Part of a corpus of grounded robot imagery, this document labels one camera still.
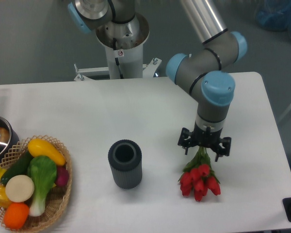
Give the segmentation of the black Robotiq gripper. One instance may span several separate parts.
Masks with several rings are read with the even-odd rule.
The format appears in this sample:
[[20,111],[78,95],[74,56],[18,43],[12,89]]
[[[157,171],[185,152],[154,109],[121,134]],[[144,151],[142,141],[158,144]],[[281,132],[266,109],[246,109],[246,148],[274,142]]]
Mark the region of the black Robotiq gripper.
[[203,130],[196,123],[193,132],[187,128],[182,128],[178,146],[185,150],[185,155],[188,154],[189,148],[195,146],[211,148],[216,153],[215,161],[217,162],[219,158],[230,154],[231,137],[220,138],[222,129],[215,132]]

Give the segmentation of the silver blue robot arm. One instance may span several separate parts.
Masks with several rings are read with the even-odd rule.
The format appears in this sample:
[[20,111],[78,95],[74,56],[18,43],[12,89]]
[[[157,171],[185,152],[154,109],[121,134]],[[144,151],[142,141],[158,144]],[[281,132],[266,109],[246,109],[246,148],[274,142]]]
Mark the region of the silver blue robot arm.
[[[221,137],[234,97],[235,82],[222,71],[247,51],[246,39],[227,29],[211,0],[181,2],[204,48],[196,55],[179,53],[166,66],[166,75],[198,102],[194,130],[184,128],[178,145],[200,146],[216,157],[229,156],[231,138]],[[72,20],[84,33],[95,32],[104,46],[111,79],[145,76],[143,44],[149,36],[147,20],[132,0],[73,0],[68,4]]]

